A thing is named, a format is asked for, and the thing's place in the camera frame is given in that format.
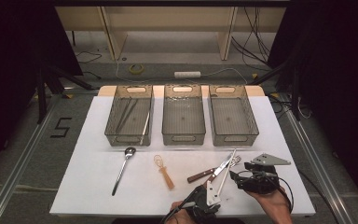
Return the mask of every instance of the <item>floor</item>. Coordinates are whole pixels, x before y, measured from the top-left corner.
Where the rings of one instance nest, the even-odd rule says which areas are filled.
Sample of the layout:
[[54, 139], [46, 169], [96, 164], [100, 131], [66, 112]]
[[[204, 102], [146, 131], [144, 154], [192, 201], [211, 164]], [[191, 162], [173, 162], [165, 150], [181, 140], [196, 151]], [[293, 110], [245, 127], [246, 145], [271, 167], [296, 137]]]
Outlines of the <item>floor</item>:
[[[242, 55], [234, 48], [230, 49], [228, 60], [221, 61], [214, 33], [129, 33], [117, 61], [110, 58], [103, 33], [75, 34], [73, 49], [85, 72], [82, 79], [96, 87], [139, 81], [161, 84], [167, 79], [182, 81], [173, 79], [175, 71], [201, 71], [206, 75], [218, 72], [209, 77], [192, 79], [193, 82], [244, 83], [245, 79], [250, 82], [255, 75], [263, 76], [266, 73], [264, 70], [268, 70], [257, 60], [246, 59], [252, 67], [246, 66]], [[247, 38], [247, 34], [234, 36], [240, 43]], [[262, 36], [270, 49], [274, 34]], [[254, 38], [247, 48], [262, 57]], [[132, 64], [142, 64], [145, 71], [135, 77], [128, 72]], [[265, 93], [275, 91], [275, 81], [276, 78], [272, 78], [261, 85]], [[48, 94], [49, 113], [40, 125], [36, 124], [37, 99], [31, 100], [16, 131], [8, 139], [7, 148], [0, 154], [0, 223], [112, 223], [114, 220], [113, 217], [55, 217], [48, 212], [92, 98], [97, 94], [97, 91], [84, 91], [66, 80], [62, 83], [66, 88], [65, 97]], [[283, 101], [288, 100], [284, 93], [279, 97]], [[303, 182], [316, 214], [294, 217], [294, 222], [335, 223], [335, 214], [340, 223], [358, 223], [358, 189], [339, 158], [335, 157], [317, 119], [305, 108], [302, 120], [297, 122], [287, 107], [276, 103], [271, 105], [277, 111], [277, 120], [296, 166], [310, 179], [309, 182], [304, 177]], [[70, 127], [70, 130], [64, 138], [51, 137], [62, 134], [55, 129], [61, 118], [70, 118], [62, 119], [62, 125]], [[324, 192], [333, 205], [333, 212], [311, 183]], [[248, 224], [270, 223], [267, 217], [241, 217], [241, 220]]]

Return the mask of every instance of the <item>table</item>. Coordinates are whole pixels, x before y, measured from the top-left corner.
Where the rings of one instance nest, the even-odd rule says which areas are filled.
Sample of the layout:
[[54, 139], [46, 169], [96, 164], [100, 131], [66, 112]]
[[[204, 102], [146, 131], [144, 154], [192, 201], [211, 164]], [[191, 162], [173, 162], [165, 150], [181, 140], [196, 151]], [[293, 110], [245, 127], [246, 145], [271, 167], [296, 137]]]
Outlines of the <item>table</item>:
[[[113, 216], [113, 217], [162, 217], [169, 211], [171, 203], [183, 200], [197, 185], [205, 181], [202, 178], [188, 184], [186, 178], [206, 169], [215, 167], [234, 147], [214, 147], [212, 144], [209, 110], [206, 104], [207, 86], [202, 86], [205, 115], [205, 134], [202, 146], [176, 147], [162, 143], [162, 105], [163, 86], [154, 86], [155, 104], [152, 123], [152, 143], [149, 147], [137, 147], [136, 154], [128, 161], [126, 170], [112, 196], [119, 169], [124, 161], [125, 147], [111, 147], [103, 132], [113, 102], [114, 88], [102, 88], [102, 94], [96, 96], [89, 108], [81, 134], [79, 135], [73, 156], [51, 207], [50, 213], [57, 216]], [[291, 165], [276, 166], [278, 175], [288, 181], [295, 198], [294, 216], [311, 216], [315, 213], [307, 191], [296, 170], [296, 165], [284, 141], [282, 131], [270, 106], [268, 97], [261, 96], [261, 88], [247, 88], [258, 92], [250, 96], [260, 135], [251, 147], [236, 147], [236, 155], [242, 161], [266, 152], [270, 155], [291, 161]], [[159, 154], [168, 168], [175, 185], [168, 190], [162, 174], [159, 173], [153, 158]], [[238, 172], [243, 165], [231, 168]], [[218, 176], [213, 184], [218, 187], [223, 176]], [[289, 189], [282, 184], [286, 192]], [[259, 204], [231, 179], [227, 179], [220, 195], [221, 208], [218, 217], [243, 217], [263, 215]]]

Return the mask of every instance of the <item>metal spoon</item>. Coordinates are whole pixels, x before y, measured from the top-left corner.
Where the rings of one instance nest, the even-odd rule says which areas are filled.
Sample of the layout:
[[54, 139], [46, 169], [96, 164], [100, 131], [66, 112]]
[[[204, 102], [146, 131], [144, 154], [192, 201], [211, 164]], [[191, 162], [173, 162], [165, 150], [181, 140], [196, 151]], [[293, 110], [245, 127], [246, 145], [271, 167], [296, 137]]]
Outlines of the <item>metal spoon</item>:
[[113, 188], [112, 196], [114, 196], [116, 193], [118, 182], [120, 181], [121, 174], [123, 173], [123, 170], [124, 170], [124, 167], [126, 166], [127, 160], [135, 154], [135, 151], [136, 151], [135, 147], [127, 147], [126, 150], [124, 151], [124, 154], [126, 155], [126, 160], [124, 160], [124, 163], [121, 166], [121, 170], [120, 170], [120, 173], [118, 174], [118, 178], [117, 178], [115, 187]]

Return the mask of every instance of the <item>gray carpet floor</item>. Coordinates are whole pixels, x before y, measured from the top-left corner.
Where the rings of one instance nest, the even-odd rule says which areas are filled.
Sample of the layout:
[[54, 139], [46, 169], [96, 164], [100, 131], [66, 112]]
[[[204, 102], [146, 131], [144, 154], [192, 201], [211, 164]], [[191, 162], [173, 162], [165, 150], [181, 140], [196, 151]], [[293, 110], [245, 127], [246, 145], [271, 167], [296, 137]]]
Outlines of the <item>gray carpet floor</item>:
[[[262, 76], [265, 72], [249, 68], [243, 65], [195, 65], [195, 64], [144, 64], [145, 71], [139, 75], [132, 75], [128, 68], [130, 64], [120, 63], [118, 76], [128, 80], [117, 78], [117, 65], [114, 63], [82, 64], [83, 71], [92, 72], [100, 76], [96, 78], [92, 74], [82, 77], [93, 86], [125, 85], [133, 81], [145, 81], [148, 84], [188, 83], [188, 80], [173, 79], [174, 71], [201, 71], [202, 74], [211, 74], [224, 68], [236, 68], [243, 77], [250, 82], [253, 73]], [[265, 93], [274, 91], [273, 78], [262, 84]], [[90, 103], [95, 92], [86, 92], [78, 86], [66, 80], [62, 81], [66, 87], [73, 87], [66, 93], [72, 94], [72, 98], [61, 98], [56, 104], [52, 116], [47, 124], [42, 138], [38, 142], [36, 151], [29, 160], [20, 183], [11, 196], [7, 207], [0, 218], [0, 223], [112, 223], [112, 217], [55, 217], [49, 214], [57, 189], [61, 184], [66, 167], [71, 159], [77, 138], [90, 108]], [[234, 71], [225, 72], [193, 79], [193, 82], [202, 84], [235, 84], [243, 83], [243, 79]], [[16, 165], [21, 153], [30, 139], [38, 119], [37, 100], [33, 99], [18, 123], [16, 131], [8, 140], [7, 148], [0, 153], [0, 188], [7, 180], [10, 172]], [[296, 166], [304, 172], [313, 183], [320, 187], [316, 175], [312, 171], [310, 162], [289, 122], [286, 114], [277, 113], [284, 138], [294, 157]], [[62, 130], [55, 130], [59, 118], [71, 118], [64, 120], [62, 124], [70, 127], [66, 137], [52, 138], [52, 135], [62, 134]], [[354, 223], [358, 223], [358, 189], [351, 181], [340, 160], [333, 155], [328, 140], [323, 130], [319, 127], [315, 117], [300, 121], [310, 141], [322, 158], [323, 164], [343, 198]], [[295, 223], [334, 223], [333, 216], [328, 207], [317, 193], [315, 188], [303, 178], [308, 194], [315, 206], [316, 214], [312, 217], [294, 217]], [[270, 223], [267, 217], [241, 217], [245, 223]]]

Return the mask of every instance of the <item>person's left hand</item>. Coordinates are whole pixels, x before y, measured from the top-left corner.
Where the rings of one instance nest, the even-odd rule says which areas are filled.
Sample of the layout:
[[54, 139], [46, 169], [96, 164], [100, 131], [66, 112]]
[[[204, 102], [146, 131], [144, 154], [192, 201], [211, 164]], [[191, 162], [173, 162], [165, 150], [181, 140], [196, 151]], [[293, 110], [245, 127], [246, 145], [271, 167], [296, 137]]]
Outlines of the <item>person's left hand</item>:
[[[175, 207], [179, 206], [182, 202], [174, 202], [171, 205], [171, 210]], [[179, 212], [175, 213], [170, 219], [167, 220], [167, 224], [196, 224], [193, 219], [188, 215], [185, 209], [179, 210]]]

